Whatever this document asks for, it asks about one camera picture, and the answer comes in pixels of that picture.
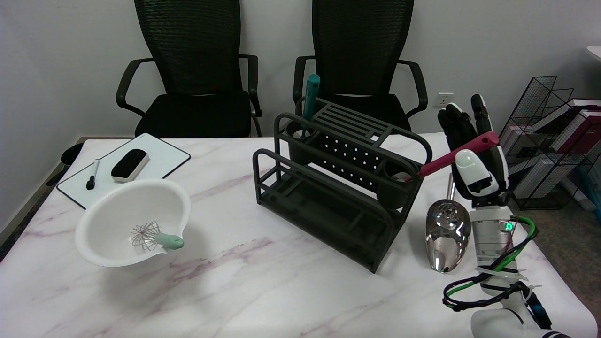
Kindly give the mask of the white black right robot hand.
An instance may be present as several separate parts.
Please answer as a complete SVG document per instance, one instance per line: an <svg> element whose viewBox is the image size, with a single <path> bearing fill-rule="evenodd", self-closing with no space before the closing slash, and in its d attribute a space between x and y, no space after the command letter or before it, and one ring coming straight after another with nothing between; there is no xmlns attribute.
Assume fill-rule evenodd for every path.
<svg viewBox="0 0 601 338"><path fill-rule="evenodd" d="M493 132L483 96L472 95L470 103L474 118L455 103L446 105L438 113L449 149L459 150L451 165L455 186L462 197L472 201L474 209L504 207L509 200L509 169L502 147L496 144L480 153L461 149L485 133Z"/></svg>

